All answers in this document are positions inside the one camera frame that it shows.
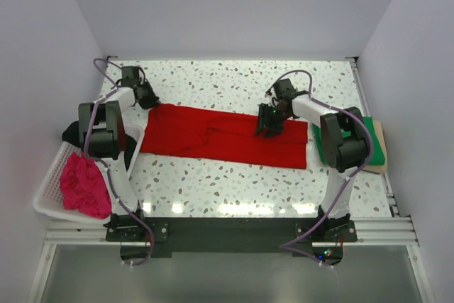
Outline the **red t-shirt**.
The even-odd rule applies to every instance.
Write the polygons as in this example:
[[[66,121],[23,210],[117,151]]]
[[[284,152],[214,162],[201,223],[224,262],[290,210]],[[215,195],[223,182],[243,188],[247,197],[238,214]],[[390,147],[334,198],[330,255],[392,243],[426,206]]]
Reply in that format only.
[[[258,120],[247,114],[161,104],[148,113],[140,151],[305,170],[308,123],[286,121],[284,131],[255,135]]]

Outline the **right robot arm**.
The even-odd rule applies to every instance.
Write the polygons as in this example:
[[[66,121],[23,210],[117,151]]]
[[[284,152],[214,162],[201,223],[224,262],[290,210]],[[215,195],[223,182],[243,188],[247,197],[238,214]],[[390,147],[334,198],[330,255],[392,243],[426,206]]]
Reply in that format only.
[[[330,106],[308,94],[260,104],[255,133],[264,133],[267,138],[278,136],[290,118],[304,119],[320,129],[324,160],[331,169],[320,205],[327,217],[316,223],[316,233],[320,239],[332,241],[341,233],[337,219],[350,213],[355,177],[372,158],[372,136],[358,107]]]

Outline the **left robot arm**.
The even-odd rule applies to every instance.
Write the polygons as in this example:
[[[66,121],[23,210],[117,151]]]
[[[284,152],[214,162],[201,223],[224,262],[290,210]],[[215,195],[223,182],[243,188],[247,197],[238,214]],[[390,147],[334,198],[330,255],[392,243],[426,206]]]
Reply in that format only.
[[[123,122],[123,112],[136,104],[144,110],[159,104],[149,82],[117,87],[97,101],[78,107],[80,147],[100,170],[111,200],[111,213],[117,215],[132,214],[140,208],[129,173],[143,139],[136,143],[130,166],[126,167],[127,134]]]

